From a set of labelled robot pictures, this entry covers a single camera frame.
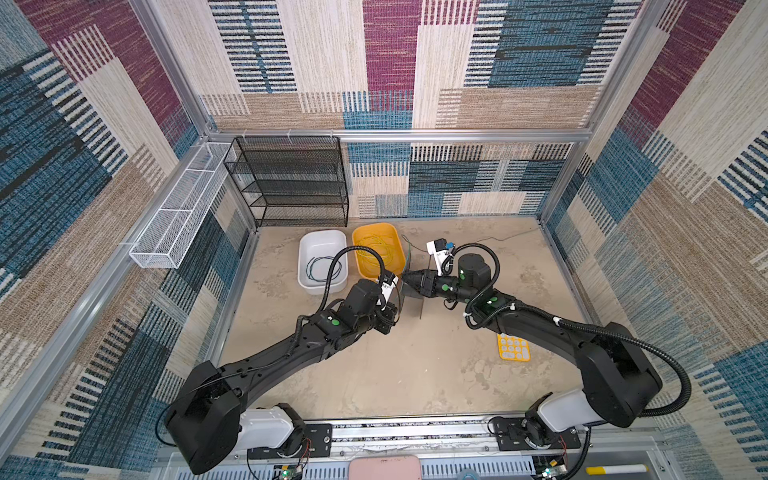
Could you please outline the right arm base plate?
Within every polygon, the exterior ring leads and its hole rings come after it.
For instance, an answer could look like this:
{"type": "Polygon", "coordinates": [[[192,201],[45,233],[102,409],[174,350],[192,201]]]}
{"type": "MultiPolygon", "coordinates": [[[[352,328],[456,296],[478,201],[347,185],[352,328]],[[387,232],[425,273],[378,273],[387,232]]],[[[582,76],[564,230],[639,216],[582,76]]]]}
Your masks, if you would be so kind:
{"type": "Polygon", "coordinates": [[[582,441],[579,432],[570,428],[562,433],[545,434],[534,438],[523,425],[523,417],[494,416],[486,424],[488,432],[496,440],[502,452],[534,450],[571,450],[580,449],[582,441]]]}

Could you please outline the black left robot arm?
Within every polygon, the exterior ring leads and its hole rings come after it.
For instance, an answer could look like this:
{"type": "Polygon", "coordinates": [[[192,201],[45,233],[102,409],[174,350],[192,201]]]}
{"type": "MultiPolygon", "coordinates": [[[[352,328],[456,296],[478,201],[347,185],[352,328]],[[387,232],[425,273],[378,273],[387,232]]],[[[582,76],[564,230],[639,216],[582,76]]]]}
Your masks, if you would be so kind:
{"type": "Polygon", "coordinates": [[[361,279],[343,299],[322,299],[297,318],[282,341],[237,362],[195,366],[164,411],[163,425],[194,475],[218,466],[235,450],[267,449],[292,458],[306,451],[304,420],[286,403],[252,404],[298,371],[330,358],[375,329],[388,334],[398,307],[389,297],[398,283],[385,265],[377,280],[361,279]]]}

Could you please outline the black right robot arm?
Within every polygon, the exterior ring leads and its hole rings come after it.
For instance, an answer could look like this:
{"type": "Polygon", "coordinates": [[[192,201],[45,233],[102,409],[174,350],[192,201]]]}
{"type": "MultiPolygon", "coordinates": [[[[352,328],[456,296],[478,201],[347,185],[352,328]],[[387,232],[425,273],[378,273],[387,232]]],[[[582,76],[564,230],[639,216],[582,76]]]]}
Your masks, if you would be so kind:
{"type": "Polygon", "coordinates": [[[627,428],[638,418],[671,415],[688,404],[692,385],[684,367],[624,326],[576,322],[498,290],[501,264],[491,248],[438,239],[428,252],[435,268],[402,274],[418,295],[462,305],[471,330],[521,338],[578,369],[579,388],[546,394],[526,411],[521,427],[532,448],[549,447],[573,427],[627,428]]]}

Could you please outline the grey perforated cable spool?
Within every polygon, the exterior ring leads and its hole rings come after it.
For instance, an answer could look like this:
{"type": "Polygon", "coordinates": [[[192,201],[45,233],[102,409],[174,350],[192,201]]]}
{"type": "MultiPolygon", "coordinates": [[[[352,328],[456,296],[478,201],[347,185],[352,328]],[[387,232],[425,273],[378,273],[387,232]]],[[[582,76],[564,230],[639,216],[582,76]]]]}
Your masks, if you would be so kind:
{"type": "Polygon", "coordinates": [[[399,283],[401,315],[421,319],[425,298],[404,282],[399,283]]]}

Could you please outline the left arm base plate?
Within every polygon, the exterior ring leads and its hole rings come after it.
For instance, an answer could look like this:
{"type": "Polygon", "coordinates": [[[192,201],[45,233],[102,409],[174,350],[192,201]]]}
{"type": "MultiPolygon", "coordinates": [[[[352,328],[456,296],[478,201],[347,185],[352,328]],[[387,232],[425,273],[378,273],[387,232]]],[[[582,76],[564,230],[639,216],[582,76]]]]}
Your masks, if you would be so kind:
{"type": "Polygon", "coordinates": [[[292,433],[283,445],[276,449],[252,448],[247,451],[248,460],[296,459],[300,456],[327,458],[331,454],[333,425],[331,423],[306,424],[292,433]]]}

